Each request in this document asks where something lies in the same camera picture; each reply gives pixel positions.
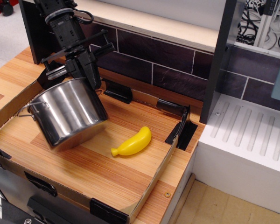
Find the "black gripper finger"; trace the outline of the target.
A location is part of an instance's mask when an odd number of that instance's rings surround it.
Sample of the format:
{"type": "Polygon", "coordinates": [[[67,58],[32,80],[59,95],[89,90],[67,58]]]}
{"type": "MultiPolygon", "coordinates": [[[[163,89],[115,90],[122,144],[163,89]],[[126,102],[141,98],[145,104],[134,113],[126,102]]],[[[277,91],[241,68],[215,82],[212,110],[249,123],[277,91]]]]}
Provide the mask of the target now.
{"type": "Polygon", "coordinates": [[[65,68],[73,78],[86,78],[84,69],[78,59],[67,59],[65,68]]]}
{"type": "Polygon", "coordinates": [[[80,64],[93,90],[99,89],[101,86],[100,74],[96,62],[97,60],[92,52],[84,50],[80,54],[80,64]]]}

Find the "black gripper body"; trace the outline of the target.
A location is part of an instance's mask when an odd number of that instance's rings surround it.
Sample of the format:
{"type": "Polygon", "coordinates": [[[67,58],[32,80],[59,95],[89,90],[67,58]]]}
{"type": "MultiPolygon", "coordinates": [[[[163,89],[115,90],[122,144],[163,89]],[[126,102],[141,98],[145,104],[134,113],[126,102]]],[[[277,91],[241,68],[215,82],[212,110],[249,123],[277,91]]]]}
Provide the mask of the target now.
{"type": "MultiPolygon", "coordinates": [[[[79,24],[79,20],[80,18],[75,17],[74,15],[48,15],[45,17],[45,22],[51,26],[61,47],[61,51],[42,59],[41,62],[43,64],[46,64],[49,60],[55,60],[62,56],[65,56],[66,60],[75,58],[80,62],[80,54],[84,50],[92,52],[97,60],[99,57],[115,50],[113,43],[108,41],[107,30],[103,29],[100,32],[86,38],[79,24]],[[105,45],[95,51],[90,51],[86,44],[89,43],[90,40],[100,36],[104,38],[105,45]]],[[[53,80],[69,74],[65,65],[54,70],[51,70],[48,66],[46,66],[46,75],[48,79],[53,80]]]]}

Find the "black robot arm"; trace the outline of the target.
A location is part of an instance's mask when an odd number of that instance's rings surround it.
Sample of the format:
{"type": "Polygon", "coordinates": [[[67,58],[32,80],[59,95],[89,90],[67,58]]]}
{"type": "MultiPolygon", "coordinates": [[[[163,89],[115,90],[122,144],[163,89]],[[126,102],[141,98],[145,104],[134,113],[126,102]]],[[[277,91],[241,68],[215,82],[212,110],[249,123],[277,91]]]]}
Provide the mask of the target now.
{"type": "Polygon", "coordinates": [[[59,43],[61,51],[41,60],[46,67],[48,80],[61,76],[71,75],[73,78],[87,78],[92,89],[101,86],[97,59],[115,50],[113,43],[108,41],[106,29],[85,37],[81,24],[89,25],[94,17],[91,13],[82,10],[90,19],[84,19],[76,13],[77,4],[72,0],[36,0],[40,16],[45,19],[59,43]],[[102,36],[106,44],[95,51],[91,51],[86,44],[102,36]]]}

